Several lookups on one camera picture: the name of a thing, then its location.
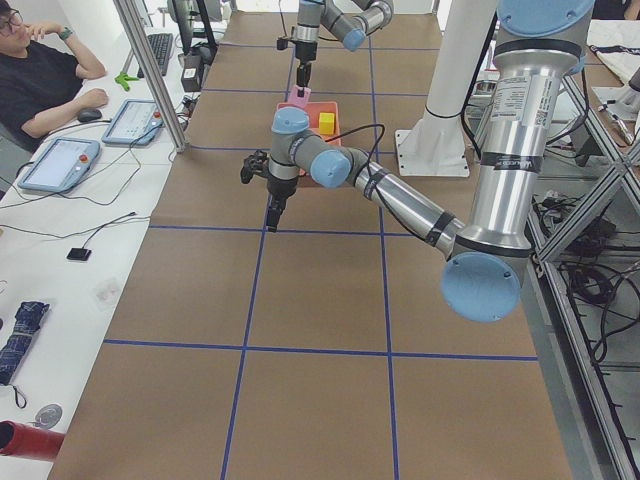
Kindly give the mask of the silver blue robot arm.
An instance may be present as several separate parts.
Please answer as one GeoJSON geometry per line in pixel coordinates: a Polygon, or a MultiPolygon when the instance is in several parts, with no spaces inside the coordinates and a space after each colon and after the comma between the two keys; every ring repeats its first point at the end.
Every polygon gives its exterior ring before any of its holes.
{"type": "Polygon", "coordinates": [[[299,2],[297,23],[290,36],[299,62],[291,102],[302,104],[310,95],[311,69],[317,58],[320,27],[324,27],[346,50],[354,52],[368,35],[388,25],[394,14],[392,1],[354,1],[354,4],[361,12],[349,16],[333,1],[299,2]]]}
{"type": "Polygon", "coordinates": [[[271,128],[268,229],[276,230],[301,172],[327,188],[351,184],[444,254],[440,289],[452,310],[477,322],[507,316],[519,302],[530,254],[524,228],[548,121],[562,78],[578,65],[592,9],[589,1],[498,5],[500,78],[467,223],[363,151],[330,145],[311,130],[304,110],[287,105],[275,112],[271,128]]]}

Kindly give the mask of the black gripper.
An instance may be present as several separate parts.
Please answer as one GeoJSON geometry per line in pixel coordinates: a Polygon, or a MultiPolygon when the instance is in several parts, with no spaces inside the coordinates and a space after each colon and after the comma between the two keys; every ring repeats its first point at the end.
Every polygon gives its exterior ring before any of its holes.
{"type": "Polygon", "coordinates": [[[268,173],[267,189],[271,198],[269,199],[265,225],[268,232],[275,233],[282,214],[286,209],[287,199],[296,193],[298,176],[290,179],[281,179],[268,173]]]}
{"type": "Polygon", "coordinates": [[[311,77],[311,62],[317,58],[317,43],[296,40],[295,57],[300,62],[296,69],[296,95],[305,96],[311,77]]]}

